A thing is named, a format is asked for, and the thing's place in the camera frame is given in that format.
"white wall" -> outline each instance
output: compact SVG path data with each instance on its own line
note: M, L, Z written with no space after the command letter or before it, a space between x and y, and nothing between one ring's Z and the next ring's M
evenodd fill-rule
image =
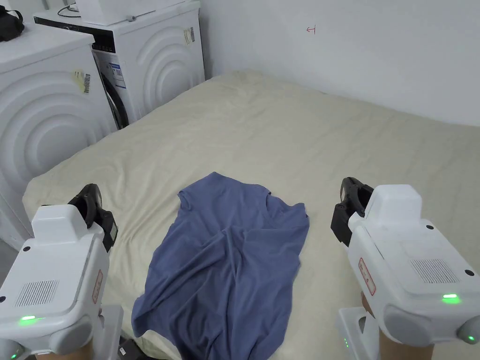
M7 10L18 10L22 13L26 22L33 22L33 14L48 9L56 9L65 6L66 3L74 2L69 0L0 0L0 5Z
M206 75L253 68L480 125L479 19L478 0L202 0Z

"washing machine door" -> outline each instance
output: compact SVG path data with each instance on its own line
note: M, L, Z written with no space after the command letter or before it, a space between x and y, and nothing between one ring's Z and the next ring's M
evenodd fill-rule
M104 74L102 74L102 81L105 87L105 93L107 94L108 103L110 104L113 117L115 118L115 122L117 124L117 128L119 130L123 129L129 124L125 105L123 104L123 101L115 90L115 87L111 84L110 81L108 81L107 77Z

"floor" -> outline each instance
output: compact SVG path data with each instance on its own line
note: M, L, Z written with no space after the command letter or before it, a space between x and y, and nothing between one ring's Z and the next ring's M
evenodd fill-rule
M0 285L5 281L16 257L17 251L0 240Z

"wire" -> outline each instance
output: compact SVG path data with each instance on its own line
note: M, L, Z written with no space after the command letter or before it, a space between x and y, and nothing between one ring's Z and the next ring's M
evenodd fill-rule
M72 15L62 15L62 14L61 14L61 12L64 11L64 10L68 10L68 11L70 11L70 12L79 12L78 10L73 10L73 9L70 7L71 5L64 6L63 8L61 8L60 10L58 10L57 15L58 15L58 16L61 16L61 17L70 17L70 18L79 18L79 17L81 17L81 16L79 16L79 15L72 16Z

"beige bed sheet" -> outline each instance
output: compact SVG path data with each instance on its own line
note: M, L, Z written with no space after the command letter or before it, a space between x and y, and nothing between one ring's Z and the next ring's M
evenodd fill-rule
M133 302L143 292L152 253L179 207L177 193L212 171L259 183L287 203L305 202L310 232L293 286L293 311L273 359L346 359L337 310L360 306L360 287L330 230L345 176L376 186L408 183L423 196L423 216L480 271L480 128L449 125L368 103L236 72L206 82L127 129L33 179L24 205L69 201L97 183L119 225L104 303L121 302L132 335ZM148 332L151 356L179 359ZM479 359L480 347L436 347L434 359Z

